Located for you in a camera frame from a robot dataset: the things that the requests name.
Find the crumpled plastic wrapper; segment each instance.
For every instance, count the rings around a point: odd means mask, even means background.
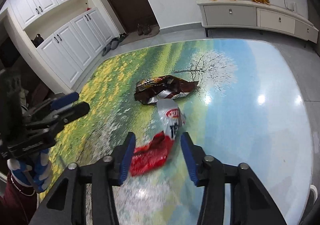
[[[163,131],[156,134],[149,144],[134,150],[130,166],[132,176],[142,175],[163,166],[173,146],[178,127],[185,123],[177,103],[172,99],[159,99],[157,108]]]
[[[137,83],[134,99],[144,105],[155,104],[159,99],[186,97],[198,81],[186,81],[172,75],[141,80]]]

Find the red oval logo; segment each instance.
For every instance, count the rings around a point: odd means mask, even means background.
[[[179,117],[179,109],[175,108],[172,110],[167,111],[165,114],[169,118],[178,118]]]

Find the maroon sleeve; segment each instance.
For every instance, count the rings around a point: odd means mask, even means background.
[[[25,194],[33,193],[33,188],[24,187],[12,177],[14,184]],[[0,197],[0,219],[7,225],[27,225],[37,207],[37,194],[25,196],[12,184],[11,172],[7,176],[7,186],[3,198]]]

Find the white plastic wrapper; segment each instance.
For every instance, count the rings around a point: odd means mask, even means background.
[[[157,108],[164,134],[174,140],[178,127],[185,123],[184,115],[181,113],[178,104],[169,98],[159,99]]]

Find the glove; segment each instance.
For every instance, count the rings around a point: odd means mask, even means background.
[[[33,181],[38,186],[39,191],[44,192],[52,181],[52,164],[49,161],[49,149],[32,155],[31,159],[34,162],[35,172],[34,177],[32,177]],[[17,183],[25,187],[32,187],[23,173],[25,170],[32,170],[30,165],[15,158],[9,159],[7,165]]]

